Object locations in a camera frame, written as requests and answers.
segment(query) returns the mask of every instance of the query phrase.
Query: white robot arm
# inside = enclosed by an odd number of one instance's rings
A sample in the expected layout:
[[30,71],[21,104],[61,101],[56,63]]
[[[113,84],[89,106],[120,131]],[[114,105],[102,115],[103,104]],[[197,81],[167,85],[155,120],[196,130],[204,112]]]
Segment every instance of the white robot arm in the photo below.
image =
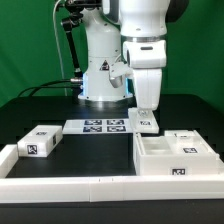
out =
[[138,132],[157,133],[153,110],[159,104],[162,68],[166,66],[166,13],[170,0],[103,0],[104,14],[121,25],[125,63],[111,66],[112,79],[133,79],[138,109],[129,117]]

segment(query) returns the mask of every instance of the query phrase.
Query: white container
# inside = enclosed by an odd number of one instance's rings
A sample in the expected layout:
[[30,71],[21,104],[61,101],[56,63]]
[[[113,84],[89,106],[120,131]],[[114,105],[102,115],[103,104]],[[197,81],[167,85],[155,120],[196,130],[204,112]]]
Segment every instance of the white container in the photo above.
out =
[[134,136],[137,175],[219,174],[220,158],[196,132],[165,132],[161,137]]

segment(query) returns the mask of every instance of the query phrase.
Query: black tabletop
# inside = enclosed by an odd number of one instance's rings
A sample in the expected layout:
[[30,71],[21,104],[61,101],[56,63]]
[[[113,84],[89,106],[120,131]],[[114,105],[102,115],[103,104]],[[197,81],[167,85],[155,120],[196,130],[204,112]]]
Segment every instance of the black tabletop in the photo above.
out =
[[[164,130],[196,129],[224,155],[224,116],[193,95],[162,95],[154,112]],[[127,118],[127,107],[98,109],[71,97],[16,98],[0,108],[0,148],[16,144],[38,124],[67,119]],[[135,175],[132,134],[70,135],[48,158],[20,158],[7,178]],[[3,223],[218,223],[224,200],[160,200],[100,203],[0,204]]]

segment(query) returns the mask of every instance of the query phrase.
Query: white box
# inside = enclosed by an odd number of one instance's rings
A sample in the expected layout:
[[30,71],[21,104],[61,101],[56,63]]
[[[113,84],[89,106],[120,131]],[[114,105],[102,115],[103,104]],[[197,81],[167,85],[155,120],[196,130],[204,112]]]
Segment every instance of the white box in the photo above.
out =
[[61,139],[61,126],[38,125],[17,143],[19,156],[47,157]]
[[165,132],[161,137],[134,136],[137,175],[219,174],[220,158],[196,132]]

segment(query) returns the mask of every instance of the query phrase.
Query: robot logo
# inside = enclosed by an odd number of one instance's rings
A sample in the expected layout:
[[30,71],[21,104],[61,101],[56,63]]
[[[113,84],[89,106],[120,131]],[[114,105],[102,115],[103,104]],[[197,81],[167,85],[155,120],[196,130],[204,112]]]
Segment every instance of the robot logo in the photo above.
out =
[[100,71],[109,71],[110,67],[109,67],[109,64],[108,62],[105,60],[103,65],[101,66],[100,68]]

